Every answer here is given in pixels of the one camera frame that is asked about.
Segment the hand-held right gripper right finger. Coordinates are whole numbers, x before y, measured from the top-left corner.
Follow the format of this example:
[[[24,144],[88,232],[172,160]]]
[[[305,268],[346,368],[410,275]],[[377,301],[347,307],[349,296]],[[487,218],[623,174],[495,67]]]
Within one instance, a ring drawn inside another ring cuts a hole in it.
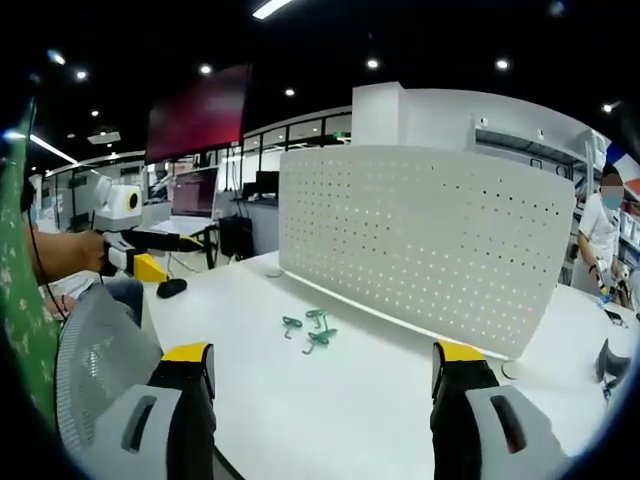
[[[553,479],[568,457],[549,418],[485,356],[459,343],[433,346],[430,416],[436,479]]]

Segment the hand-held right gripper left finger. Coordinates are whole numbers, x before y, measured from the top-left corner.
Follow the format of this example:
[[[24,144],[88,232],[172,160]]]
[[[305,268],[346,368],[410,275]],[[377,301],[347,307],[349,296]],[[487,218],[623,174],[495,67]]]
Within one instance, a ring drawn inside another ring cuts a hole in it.
[[[98,418],[95,479],[212,479],[216,418],[214,347],[167,351],[144,385]]]

